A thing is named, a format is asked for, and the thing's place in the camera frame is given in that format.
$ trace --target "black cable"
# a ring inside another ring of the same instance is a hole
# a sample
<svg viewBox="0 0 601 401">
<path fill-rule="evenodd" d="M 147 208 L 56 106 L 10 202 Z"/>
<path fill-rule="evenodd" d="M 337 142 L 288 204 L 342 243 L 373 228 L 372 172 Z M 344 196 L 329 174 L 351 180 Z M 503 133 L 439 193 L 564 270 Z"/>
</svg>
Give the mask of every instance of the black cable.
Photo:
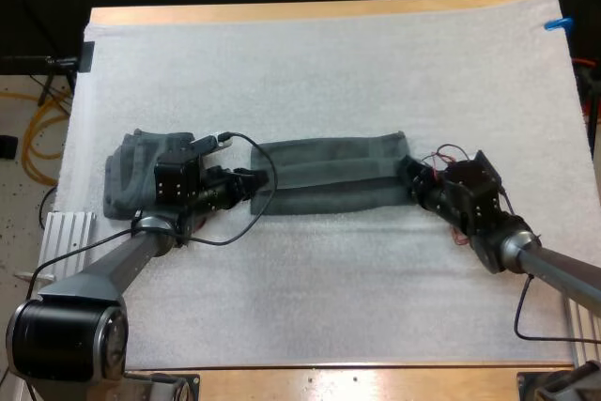
<svg viewBox="0 0 601 401">
<path fill-rule="evenodd" d="M 46 229 L 46 226 L 44 225 L 44 222 L 42 221 L 42 218 L 41 218 L 42 211 L 44 210 L 44 204 L 46 204 L 48 197 L 50 197 L 50 195 L 52 193 L 54 193 L 55 191 L 56 191 L 56 185 L 54 185 L 50 190 L 48 190 L 48 192 L 46 192 L 46 194 L 44 194 L 44 197 L 41 198 L 41 202 L 39 203 L 38 222 L 39 222 L 39 227 L 41 227 L 41 230 Z"/>
<path fill-rule="evenodd" d="M 529 336 L 521 333 L 517 326 L 519 324 L 519 316 L 522 312 L 522 306 L 524 305 L 524 299 L 526 298 L 526 293 L 528 292 L 528 287 L 530 286 L 530 282 L 534 279 L 534 276 L 531 274 L 528 275 L 526 279 L 526 283 L 524 284 L 524 288 L 522 288 L 522 294 L 519 297 L 519 303 L 517 304 L 516 309 L 516 317 L 514 318 L 514 333 L 517 337 L 522 340 L 528 340 L 530 342 L 567 342 L 567 343 L 591 343 L 593 345 L 601 345 L 601 340 L 593 340 L 590 338 L 570 338 L 570 337 L 537 337 L 537 336 Z"/>
<path fill-rule="evenodd" d="M 2 378 L 0 378 L 0 388 L 2 388 L 2 384 L 4 384 L 5 379 L 8 376 L 8 367 L 6 370 L 4 370 L 4 373 L 2 374 Z"/>
<path fill-rule="evenodd" d="M 34 388 L 31 386 L 31 384 L 29 382 L 25 382 L 25 385 L 27 386 L 27 391 L 29 392 L 29 396 L 31 396 L 31 401 L 38 401 L 38 399 L 36 398 L 36 394 L 34 392 Z"/>
<path fill-rule="evenodd" d="M 113 234 L 110 237 L 107 237 L 106 239 L 101 239 L 100 241 L 96 241 L 95 243 L 88 244 L 87 246 L 84 246 L 83 248 L 76 249 L 75 251 L 71 251 L 70 253 L 66 253 L 66 254 L 60 255 L 59 257 L 52 258 L 52 259 L 48 260 L 47 262 L 42 263 L 40 266 L 38 266 L 36 268 L 36 270 L 34 271 L 34 273 L 31 276 L 31 281 L 29 281 L 29 288 L 27 289 L 27 296 L 25 297 L 25 299 L 26 300 L 30 300 L 31 299 L 31 295 L 34 292 L 34 286 L 36 285 L 36 279 L 38 279 L 39 273 L 42 270 L 44 270 L 45 268 L 48 268 L 51 265 L 55 264 L 56 262 L 60 262 L 61 260 L 69 258 L 69 257 L 71 257 L 73 255 L 80 254 L 82 252 L 88 251 L 88 250 L 90 250 L 92 248 L 95 248 L 97 246 L 100 246 L 101 244 L 108 243 L 109 241 L 111 241 L 113 239 L 118 239 L 119 237 L 123 237 L 124 235 L 128 235 L 131 232 L 133 232 L 133 229 L 122 230 L 121 232 L 117 232 L 116 234 Z"/>
<path fill-rule="evenodd" d="M 33 75 L 31 75 L 31 74 L 27 74 L 27 76 L 28 76 L 28 77 L 29 77 L 31 80 L 33 80 L 34 82 L 36 82 L 38 85 L 40 85 L 42 88 L 44 88 L 44 89 L 47 89 L 47 88 L 46 88 L 46 85 L 45 85 L 43 82 L 41 82 L 40 80 L 38 80 L 36 77 L 34 77 Z M 59 95 L 59 96 L 62 96 L 62 95 L 64 94 L 64 93 L 61 93 L 59 89 L 56 89 L 56 88 L 55 88 L 55 87 L 53 87 L 53 86 L 48 86 L 48 89 L 49 89 L 50 91 L 53 91 L 55 94 L 57 94 L 57 95 Z"/>
<path fill-rule="evenodd" d="M 439 148 L 436 149 L 436 153 L 439 154 L 440 151 L 446 147 L 453 147 L 453 148 L 459 150 L 465 156 L 466 160 L 471 160 L 468 153 L 465 150 L 463 150 L 463 147 L 459 147 L 458 145 L 453 145 L 451 143 L 445 143 L 444 145 L 440 145 Z"/>
<path fill-rule="evenodd" d="M 507 204 L 507 208 L 509 208 L 509 212 L 512 215 L 515 215 L 516 213 L 514 212 L 514 206 L 511 205 L 511 201 L 509 200 L 509 196 L 507 195 L 507 191 L 505 191 L 505 189 L 503 187 L 501 187 L 499 189 L 499 193 L 501 193 L 501 196 L 503 196 L 503 198 L 505 199 L 505 203 Z"/>
</svg>

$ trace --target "red wire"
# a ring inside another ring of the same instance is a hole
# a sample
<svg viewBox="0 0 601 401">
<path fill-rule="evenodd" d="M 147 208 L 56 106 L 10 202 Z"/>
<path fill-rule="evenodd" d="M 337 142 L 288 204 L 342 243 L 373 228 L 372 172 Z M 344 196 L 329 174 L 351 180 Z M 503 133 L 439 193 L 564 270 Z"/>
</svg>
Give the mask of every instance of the red wire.
<svg viewBox="0 0 601 401">
<path fill-rule="evenodd" d="M 470 239 L 459 233 L 459 231 L 453 226 L 451 226 L 451 235 L 453 235 L 453 241 L 457 246 L 465 246 L 466 244 L 470 244 Z"/>
<path fill-rule="evenodd" d="M 572 58 L 572 63 L 577 63 L 579 65 L 588 66 L 590 68 L 596 68 L 597 62 L 594 60 L 589 60 L 588 58 Z"/>
</svg>

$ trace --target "gray cloth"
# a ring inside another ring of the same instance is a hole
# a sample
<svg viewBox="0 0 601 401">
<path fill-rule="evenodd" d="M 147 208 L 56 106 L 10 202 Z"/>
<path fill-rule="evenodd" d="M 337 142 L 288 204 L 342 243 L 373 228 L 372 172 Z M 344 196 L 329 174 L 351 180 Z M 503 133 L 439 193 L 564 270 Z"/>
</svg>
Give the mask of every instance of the gray cloth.
<svg viewBox="0 0 601 401">
<path fill-rule="evenodd" d="M 403 132 L 373 138 L 314 138 L 263 144 L 278 171 L 278 191 L 267 215 L 341 213 L 409 203 L 397 176 L 408 155 Z M 270 170 L 253 149 L 253 169 Z M 251 201 L 258 213 L 269 187 Z"/>
<path fill-rule="evenodd" d="M 191 133 L 148 133 L 136 129 L 126 134 L 115 153 L 104 165 L 104 216 L 129 220 L 140 208 L 155 202 L 154 166 L 168 150 L 193 141 Z"/>
</svg>

